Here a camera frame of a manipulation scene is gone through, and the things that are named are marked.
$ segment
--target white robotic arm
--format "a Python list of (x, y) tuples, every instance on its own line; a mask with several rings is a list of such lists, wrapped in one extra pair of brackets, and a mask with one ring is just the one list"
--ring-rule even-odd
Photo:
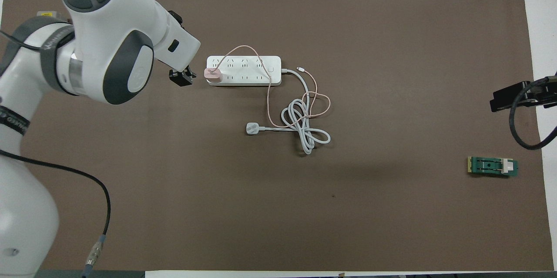
[[(184, 86), (199, 41), (155, 0), (64, 0), (73, 26), (34, 17), (13, 33), (0, 62), (0, 150), (20, 141), (44, 93), (121, 104), (139, 93), (159, 59)], [(28, 44), (22, 47), (20, 42)], [(32, 278), (58, 228), (56, 205), (22, 162), (0, 156), (0, 278)]]

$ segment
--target thick black cable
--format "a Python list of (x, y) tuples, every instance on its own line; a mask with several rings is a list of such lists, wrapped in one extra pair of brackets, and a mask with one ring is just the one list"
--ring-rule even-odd
[(110, 195), (108, 194), (108, 190), (106, 189), (104, 183), (102, 183), (99, 179), (97, 179), (96, 177), (94, 177), (92, 175), (89, 175), (88, 173), (85, 173), (84, 171), (80, 171), (78, 169), (74, 169), (74, 168), (71, 168), (71, 167), (66, 167), (66, 166), (63, 166), (63, 165), (57, 165), (57, 164), (53, 164), (53, 163), (47, 163), (45, 161), (37, 161), (36, 159), (22, 157), (20, 155), (15, 155), (15, 154), (3, 151), (3, 150), (0, 150), (0, 155), (10, 157), (10, 158), (16, 159), (18, 161), (24, 161), (26, 163), (30, 163), (30, 164), (34, 164), (34, 165), (50, 167), (50, 168), (55, 168), (55, 169), (61, 169), (63, 171), (69, 171), (71, 173), (82, 175), (83, 177), (86, 177), (86, 178), (91, 179), (92, 181), (95, 181), (103, 189), (103, 192), (104, 192), (105, 197), (106, 197), (106, 221), (105, 221), (105, 227), (104, 227), (104, 230), (103, 230), (103, 234), (106, 235), (106, 231), (108, 230), (108, 225), (110, 223)]
[(553, 139), (555, 139), (555, 137), (557, 137), (557, 127), (555, 127), (553, 129), (553, 131), (551, 131), (551, 133), (549, 133), (549, 135), (545, 139), (543, 139), (541, 142), (539, 142), (537, 144), (531, 145), (531, 144), (525, 143), (520, 138), (519, 134), (517, 133), (517, 129), (515, 127), (515, 112), (517, 110), (517, 106), (518, 106), (518, 103), (520, 102), (520, 100), (523, 98), (523, 96), (526, 94), (526, 92), (531, 90), (531, 88), (534, 88), (534, 87), (537, 87), (537, 86), (543, 86), (544, 84), (546, 84), (548, 82), (549, 82), (549, 77), (545, 77), (545, 78), (541, 78), (539, 80), (535, 80), (531, 84), (528, 84), (526, 87), (524, 87), (517, 94), (517, 97), (515, 97), (515, 99), (513, 100), (513, 104), (511, 105), (511, 111), (509, 113), (509, 127), (511, 128), (511, 134), (513, 135), (513, 137), (515, 138), (515, 141), (517, 141), (517, 143), (519, 145), (521, 145), (522, 147), (524, 147), (525, 149), (528, 149), (528, 150), (541, 149), (542, 147), (545, 147), (546, 145), (548, 145), (549, 142), (553, 141)]
[(27, 48), (28, 50), (34, 50), (36, 52), (40, 51), (40, 47), (26, 44), (25, 42), (22, 42), (21, 40), (18, 40), (17, 38), (14, 38), (13, 36), (10, 36), (9, 34), (7, 34), (6, 32), (4, 32), (2, 30), (0, 30), (0, 34), (2, 36), (5, 36), (8, 40), (14, 42), (15, 44), (17, 44), (21, 47)]

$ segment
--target brown mat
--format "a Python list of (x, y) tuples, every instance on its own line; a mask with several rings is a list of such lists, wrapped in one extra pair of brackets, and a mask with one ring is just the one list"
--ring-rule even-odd
[[(532, 78), (523, 0), (158, 0), (211, 54), (250, 44), (303, 66), (332, 99), (332, 142), (301, 157), (267, 125), (265, 88), (179, 88), (157, 64), (121, 106), (52, 92), (23, 155), (103, 180), (113, 219), (98, 269), (553, 270), (541, 152), (510, 135), (491, 93)], [(4, 0), (2, 28), (61, 0)], [(248, 50), (238, 54), (249, 54)], [(279, 112), (302, 88), (285, 76)], [(517, 125), (536, 141), (534, 109)], [(518, 177), (466, 172), (513, 157)], [(44, 268), (82, 268), (103, 228), (100, 189), (32, 166), (60, 211)]]

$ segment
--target green electronic component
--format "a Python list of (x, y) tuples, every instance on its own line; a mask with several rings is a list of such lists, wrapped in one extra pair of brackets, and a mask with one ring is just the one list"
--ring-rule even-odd
[(511, 158), (468, 157), (468, 173), (516, 176), (519, 162)]

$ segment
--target power outlet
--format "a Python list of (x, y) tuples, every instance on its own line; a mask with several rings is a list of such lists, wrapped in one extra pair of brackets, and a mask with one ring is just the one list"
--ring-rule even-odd
[[(207, 68), (215, 68), (223, 56), (209, 56)], [(281, 83), (281, 61), (279, 56), (261, 56), (265, 68), (271, 75), (271, 85)], [(269, 77), (257, 56), (228, 56), (218, 68), (221, 82), (207, 81), (212, 86), (268, 86)]]

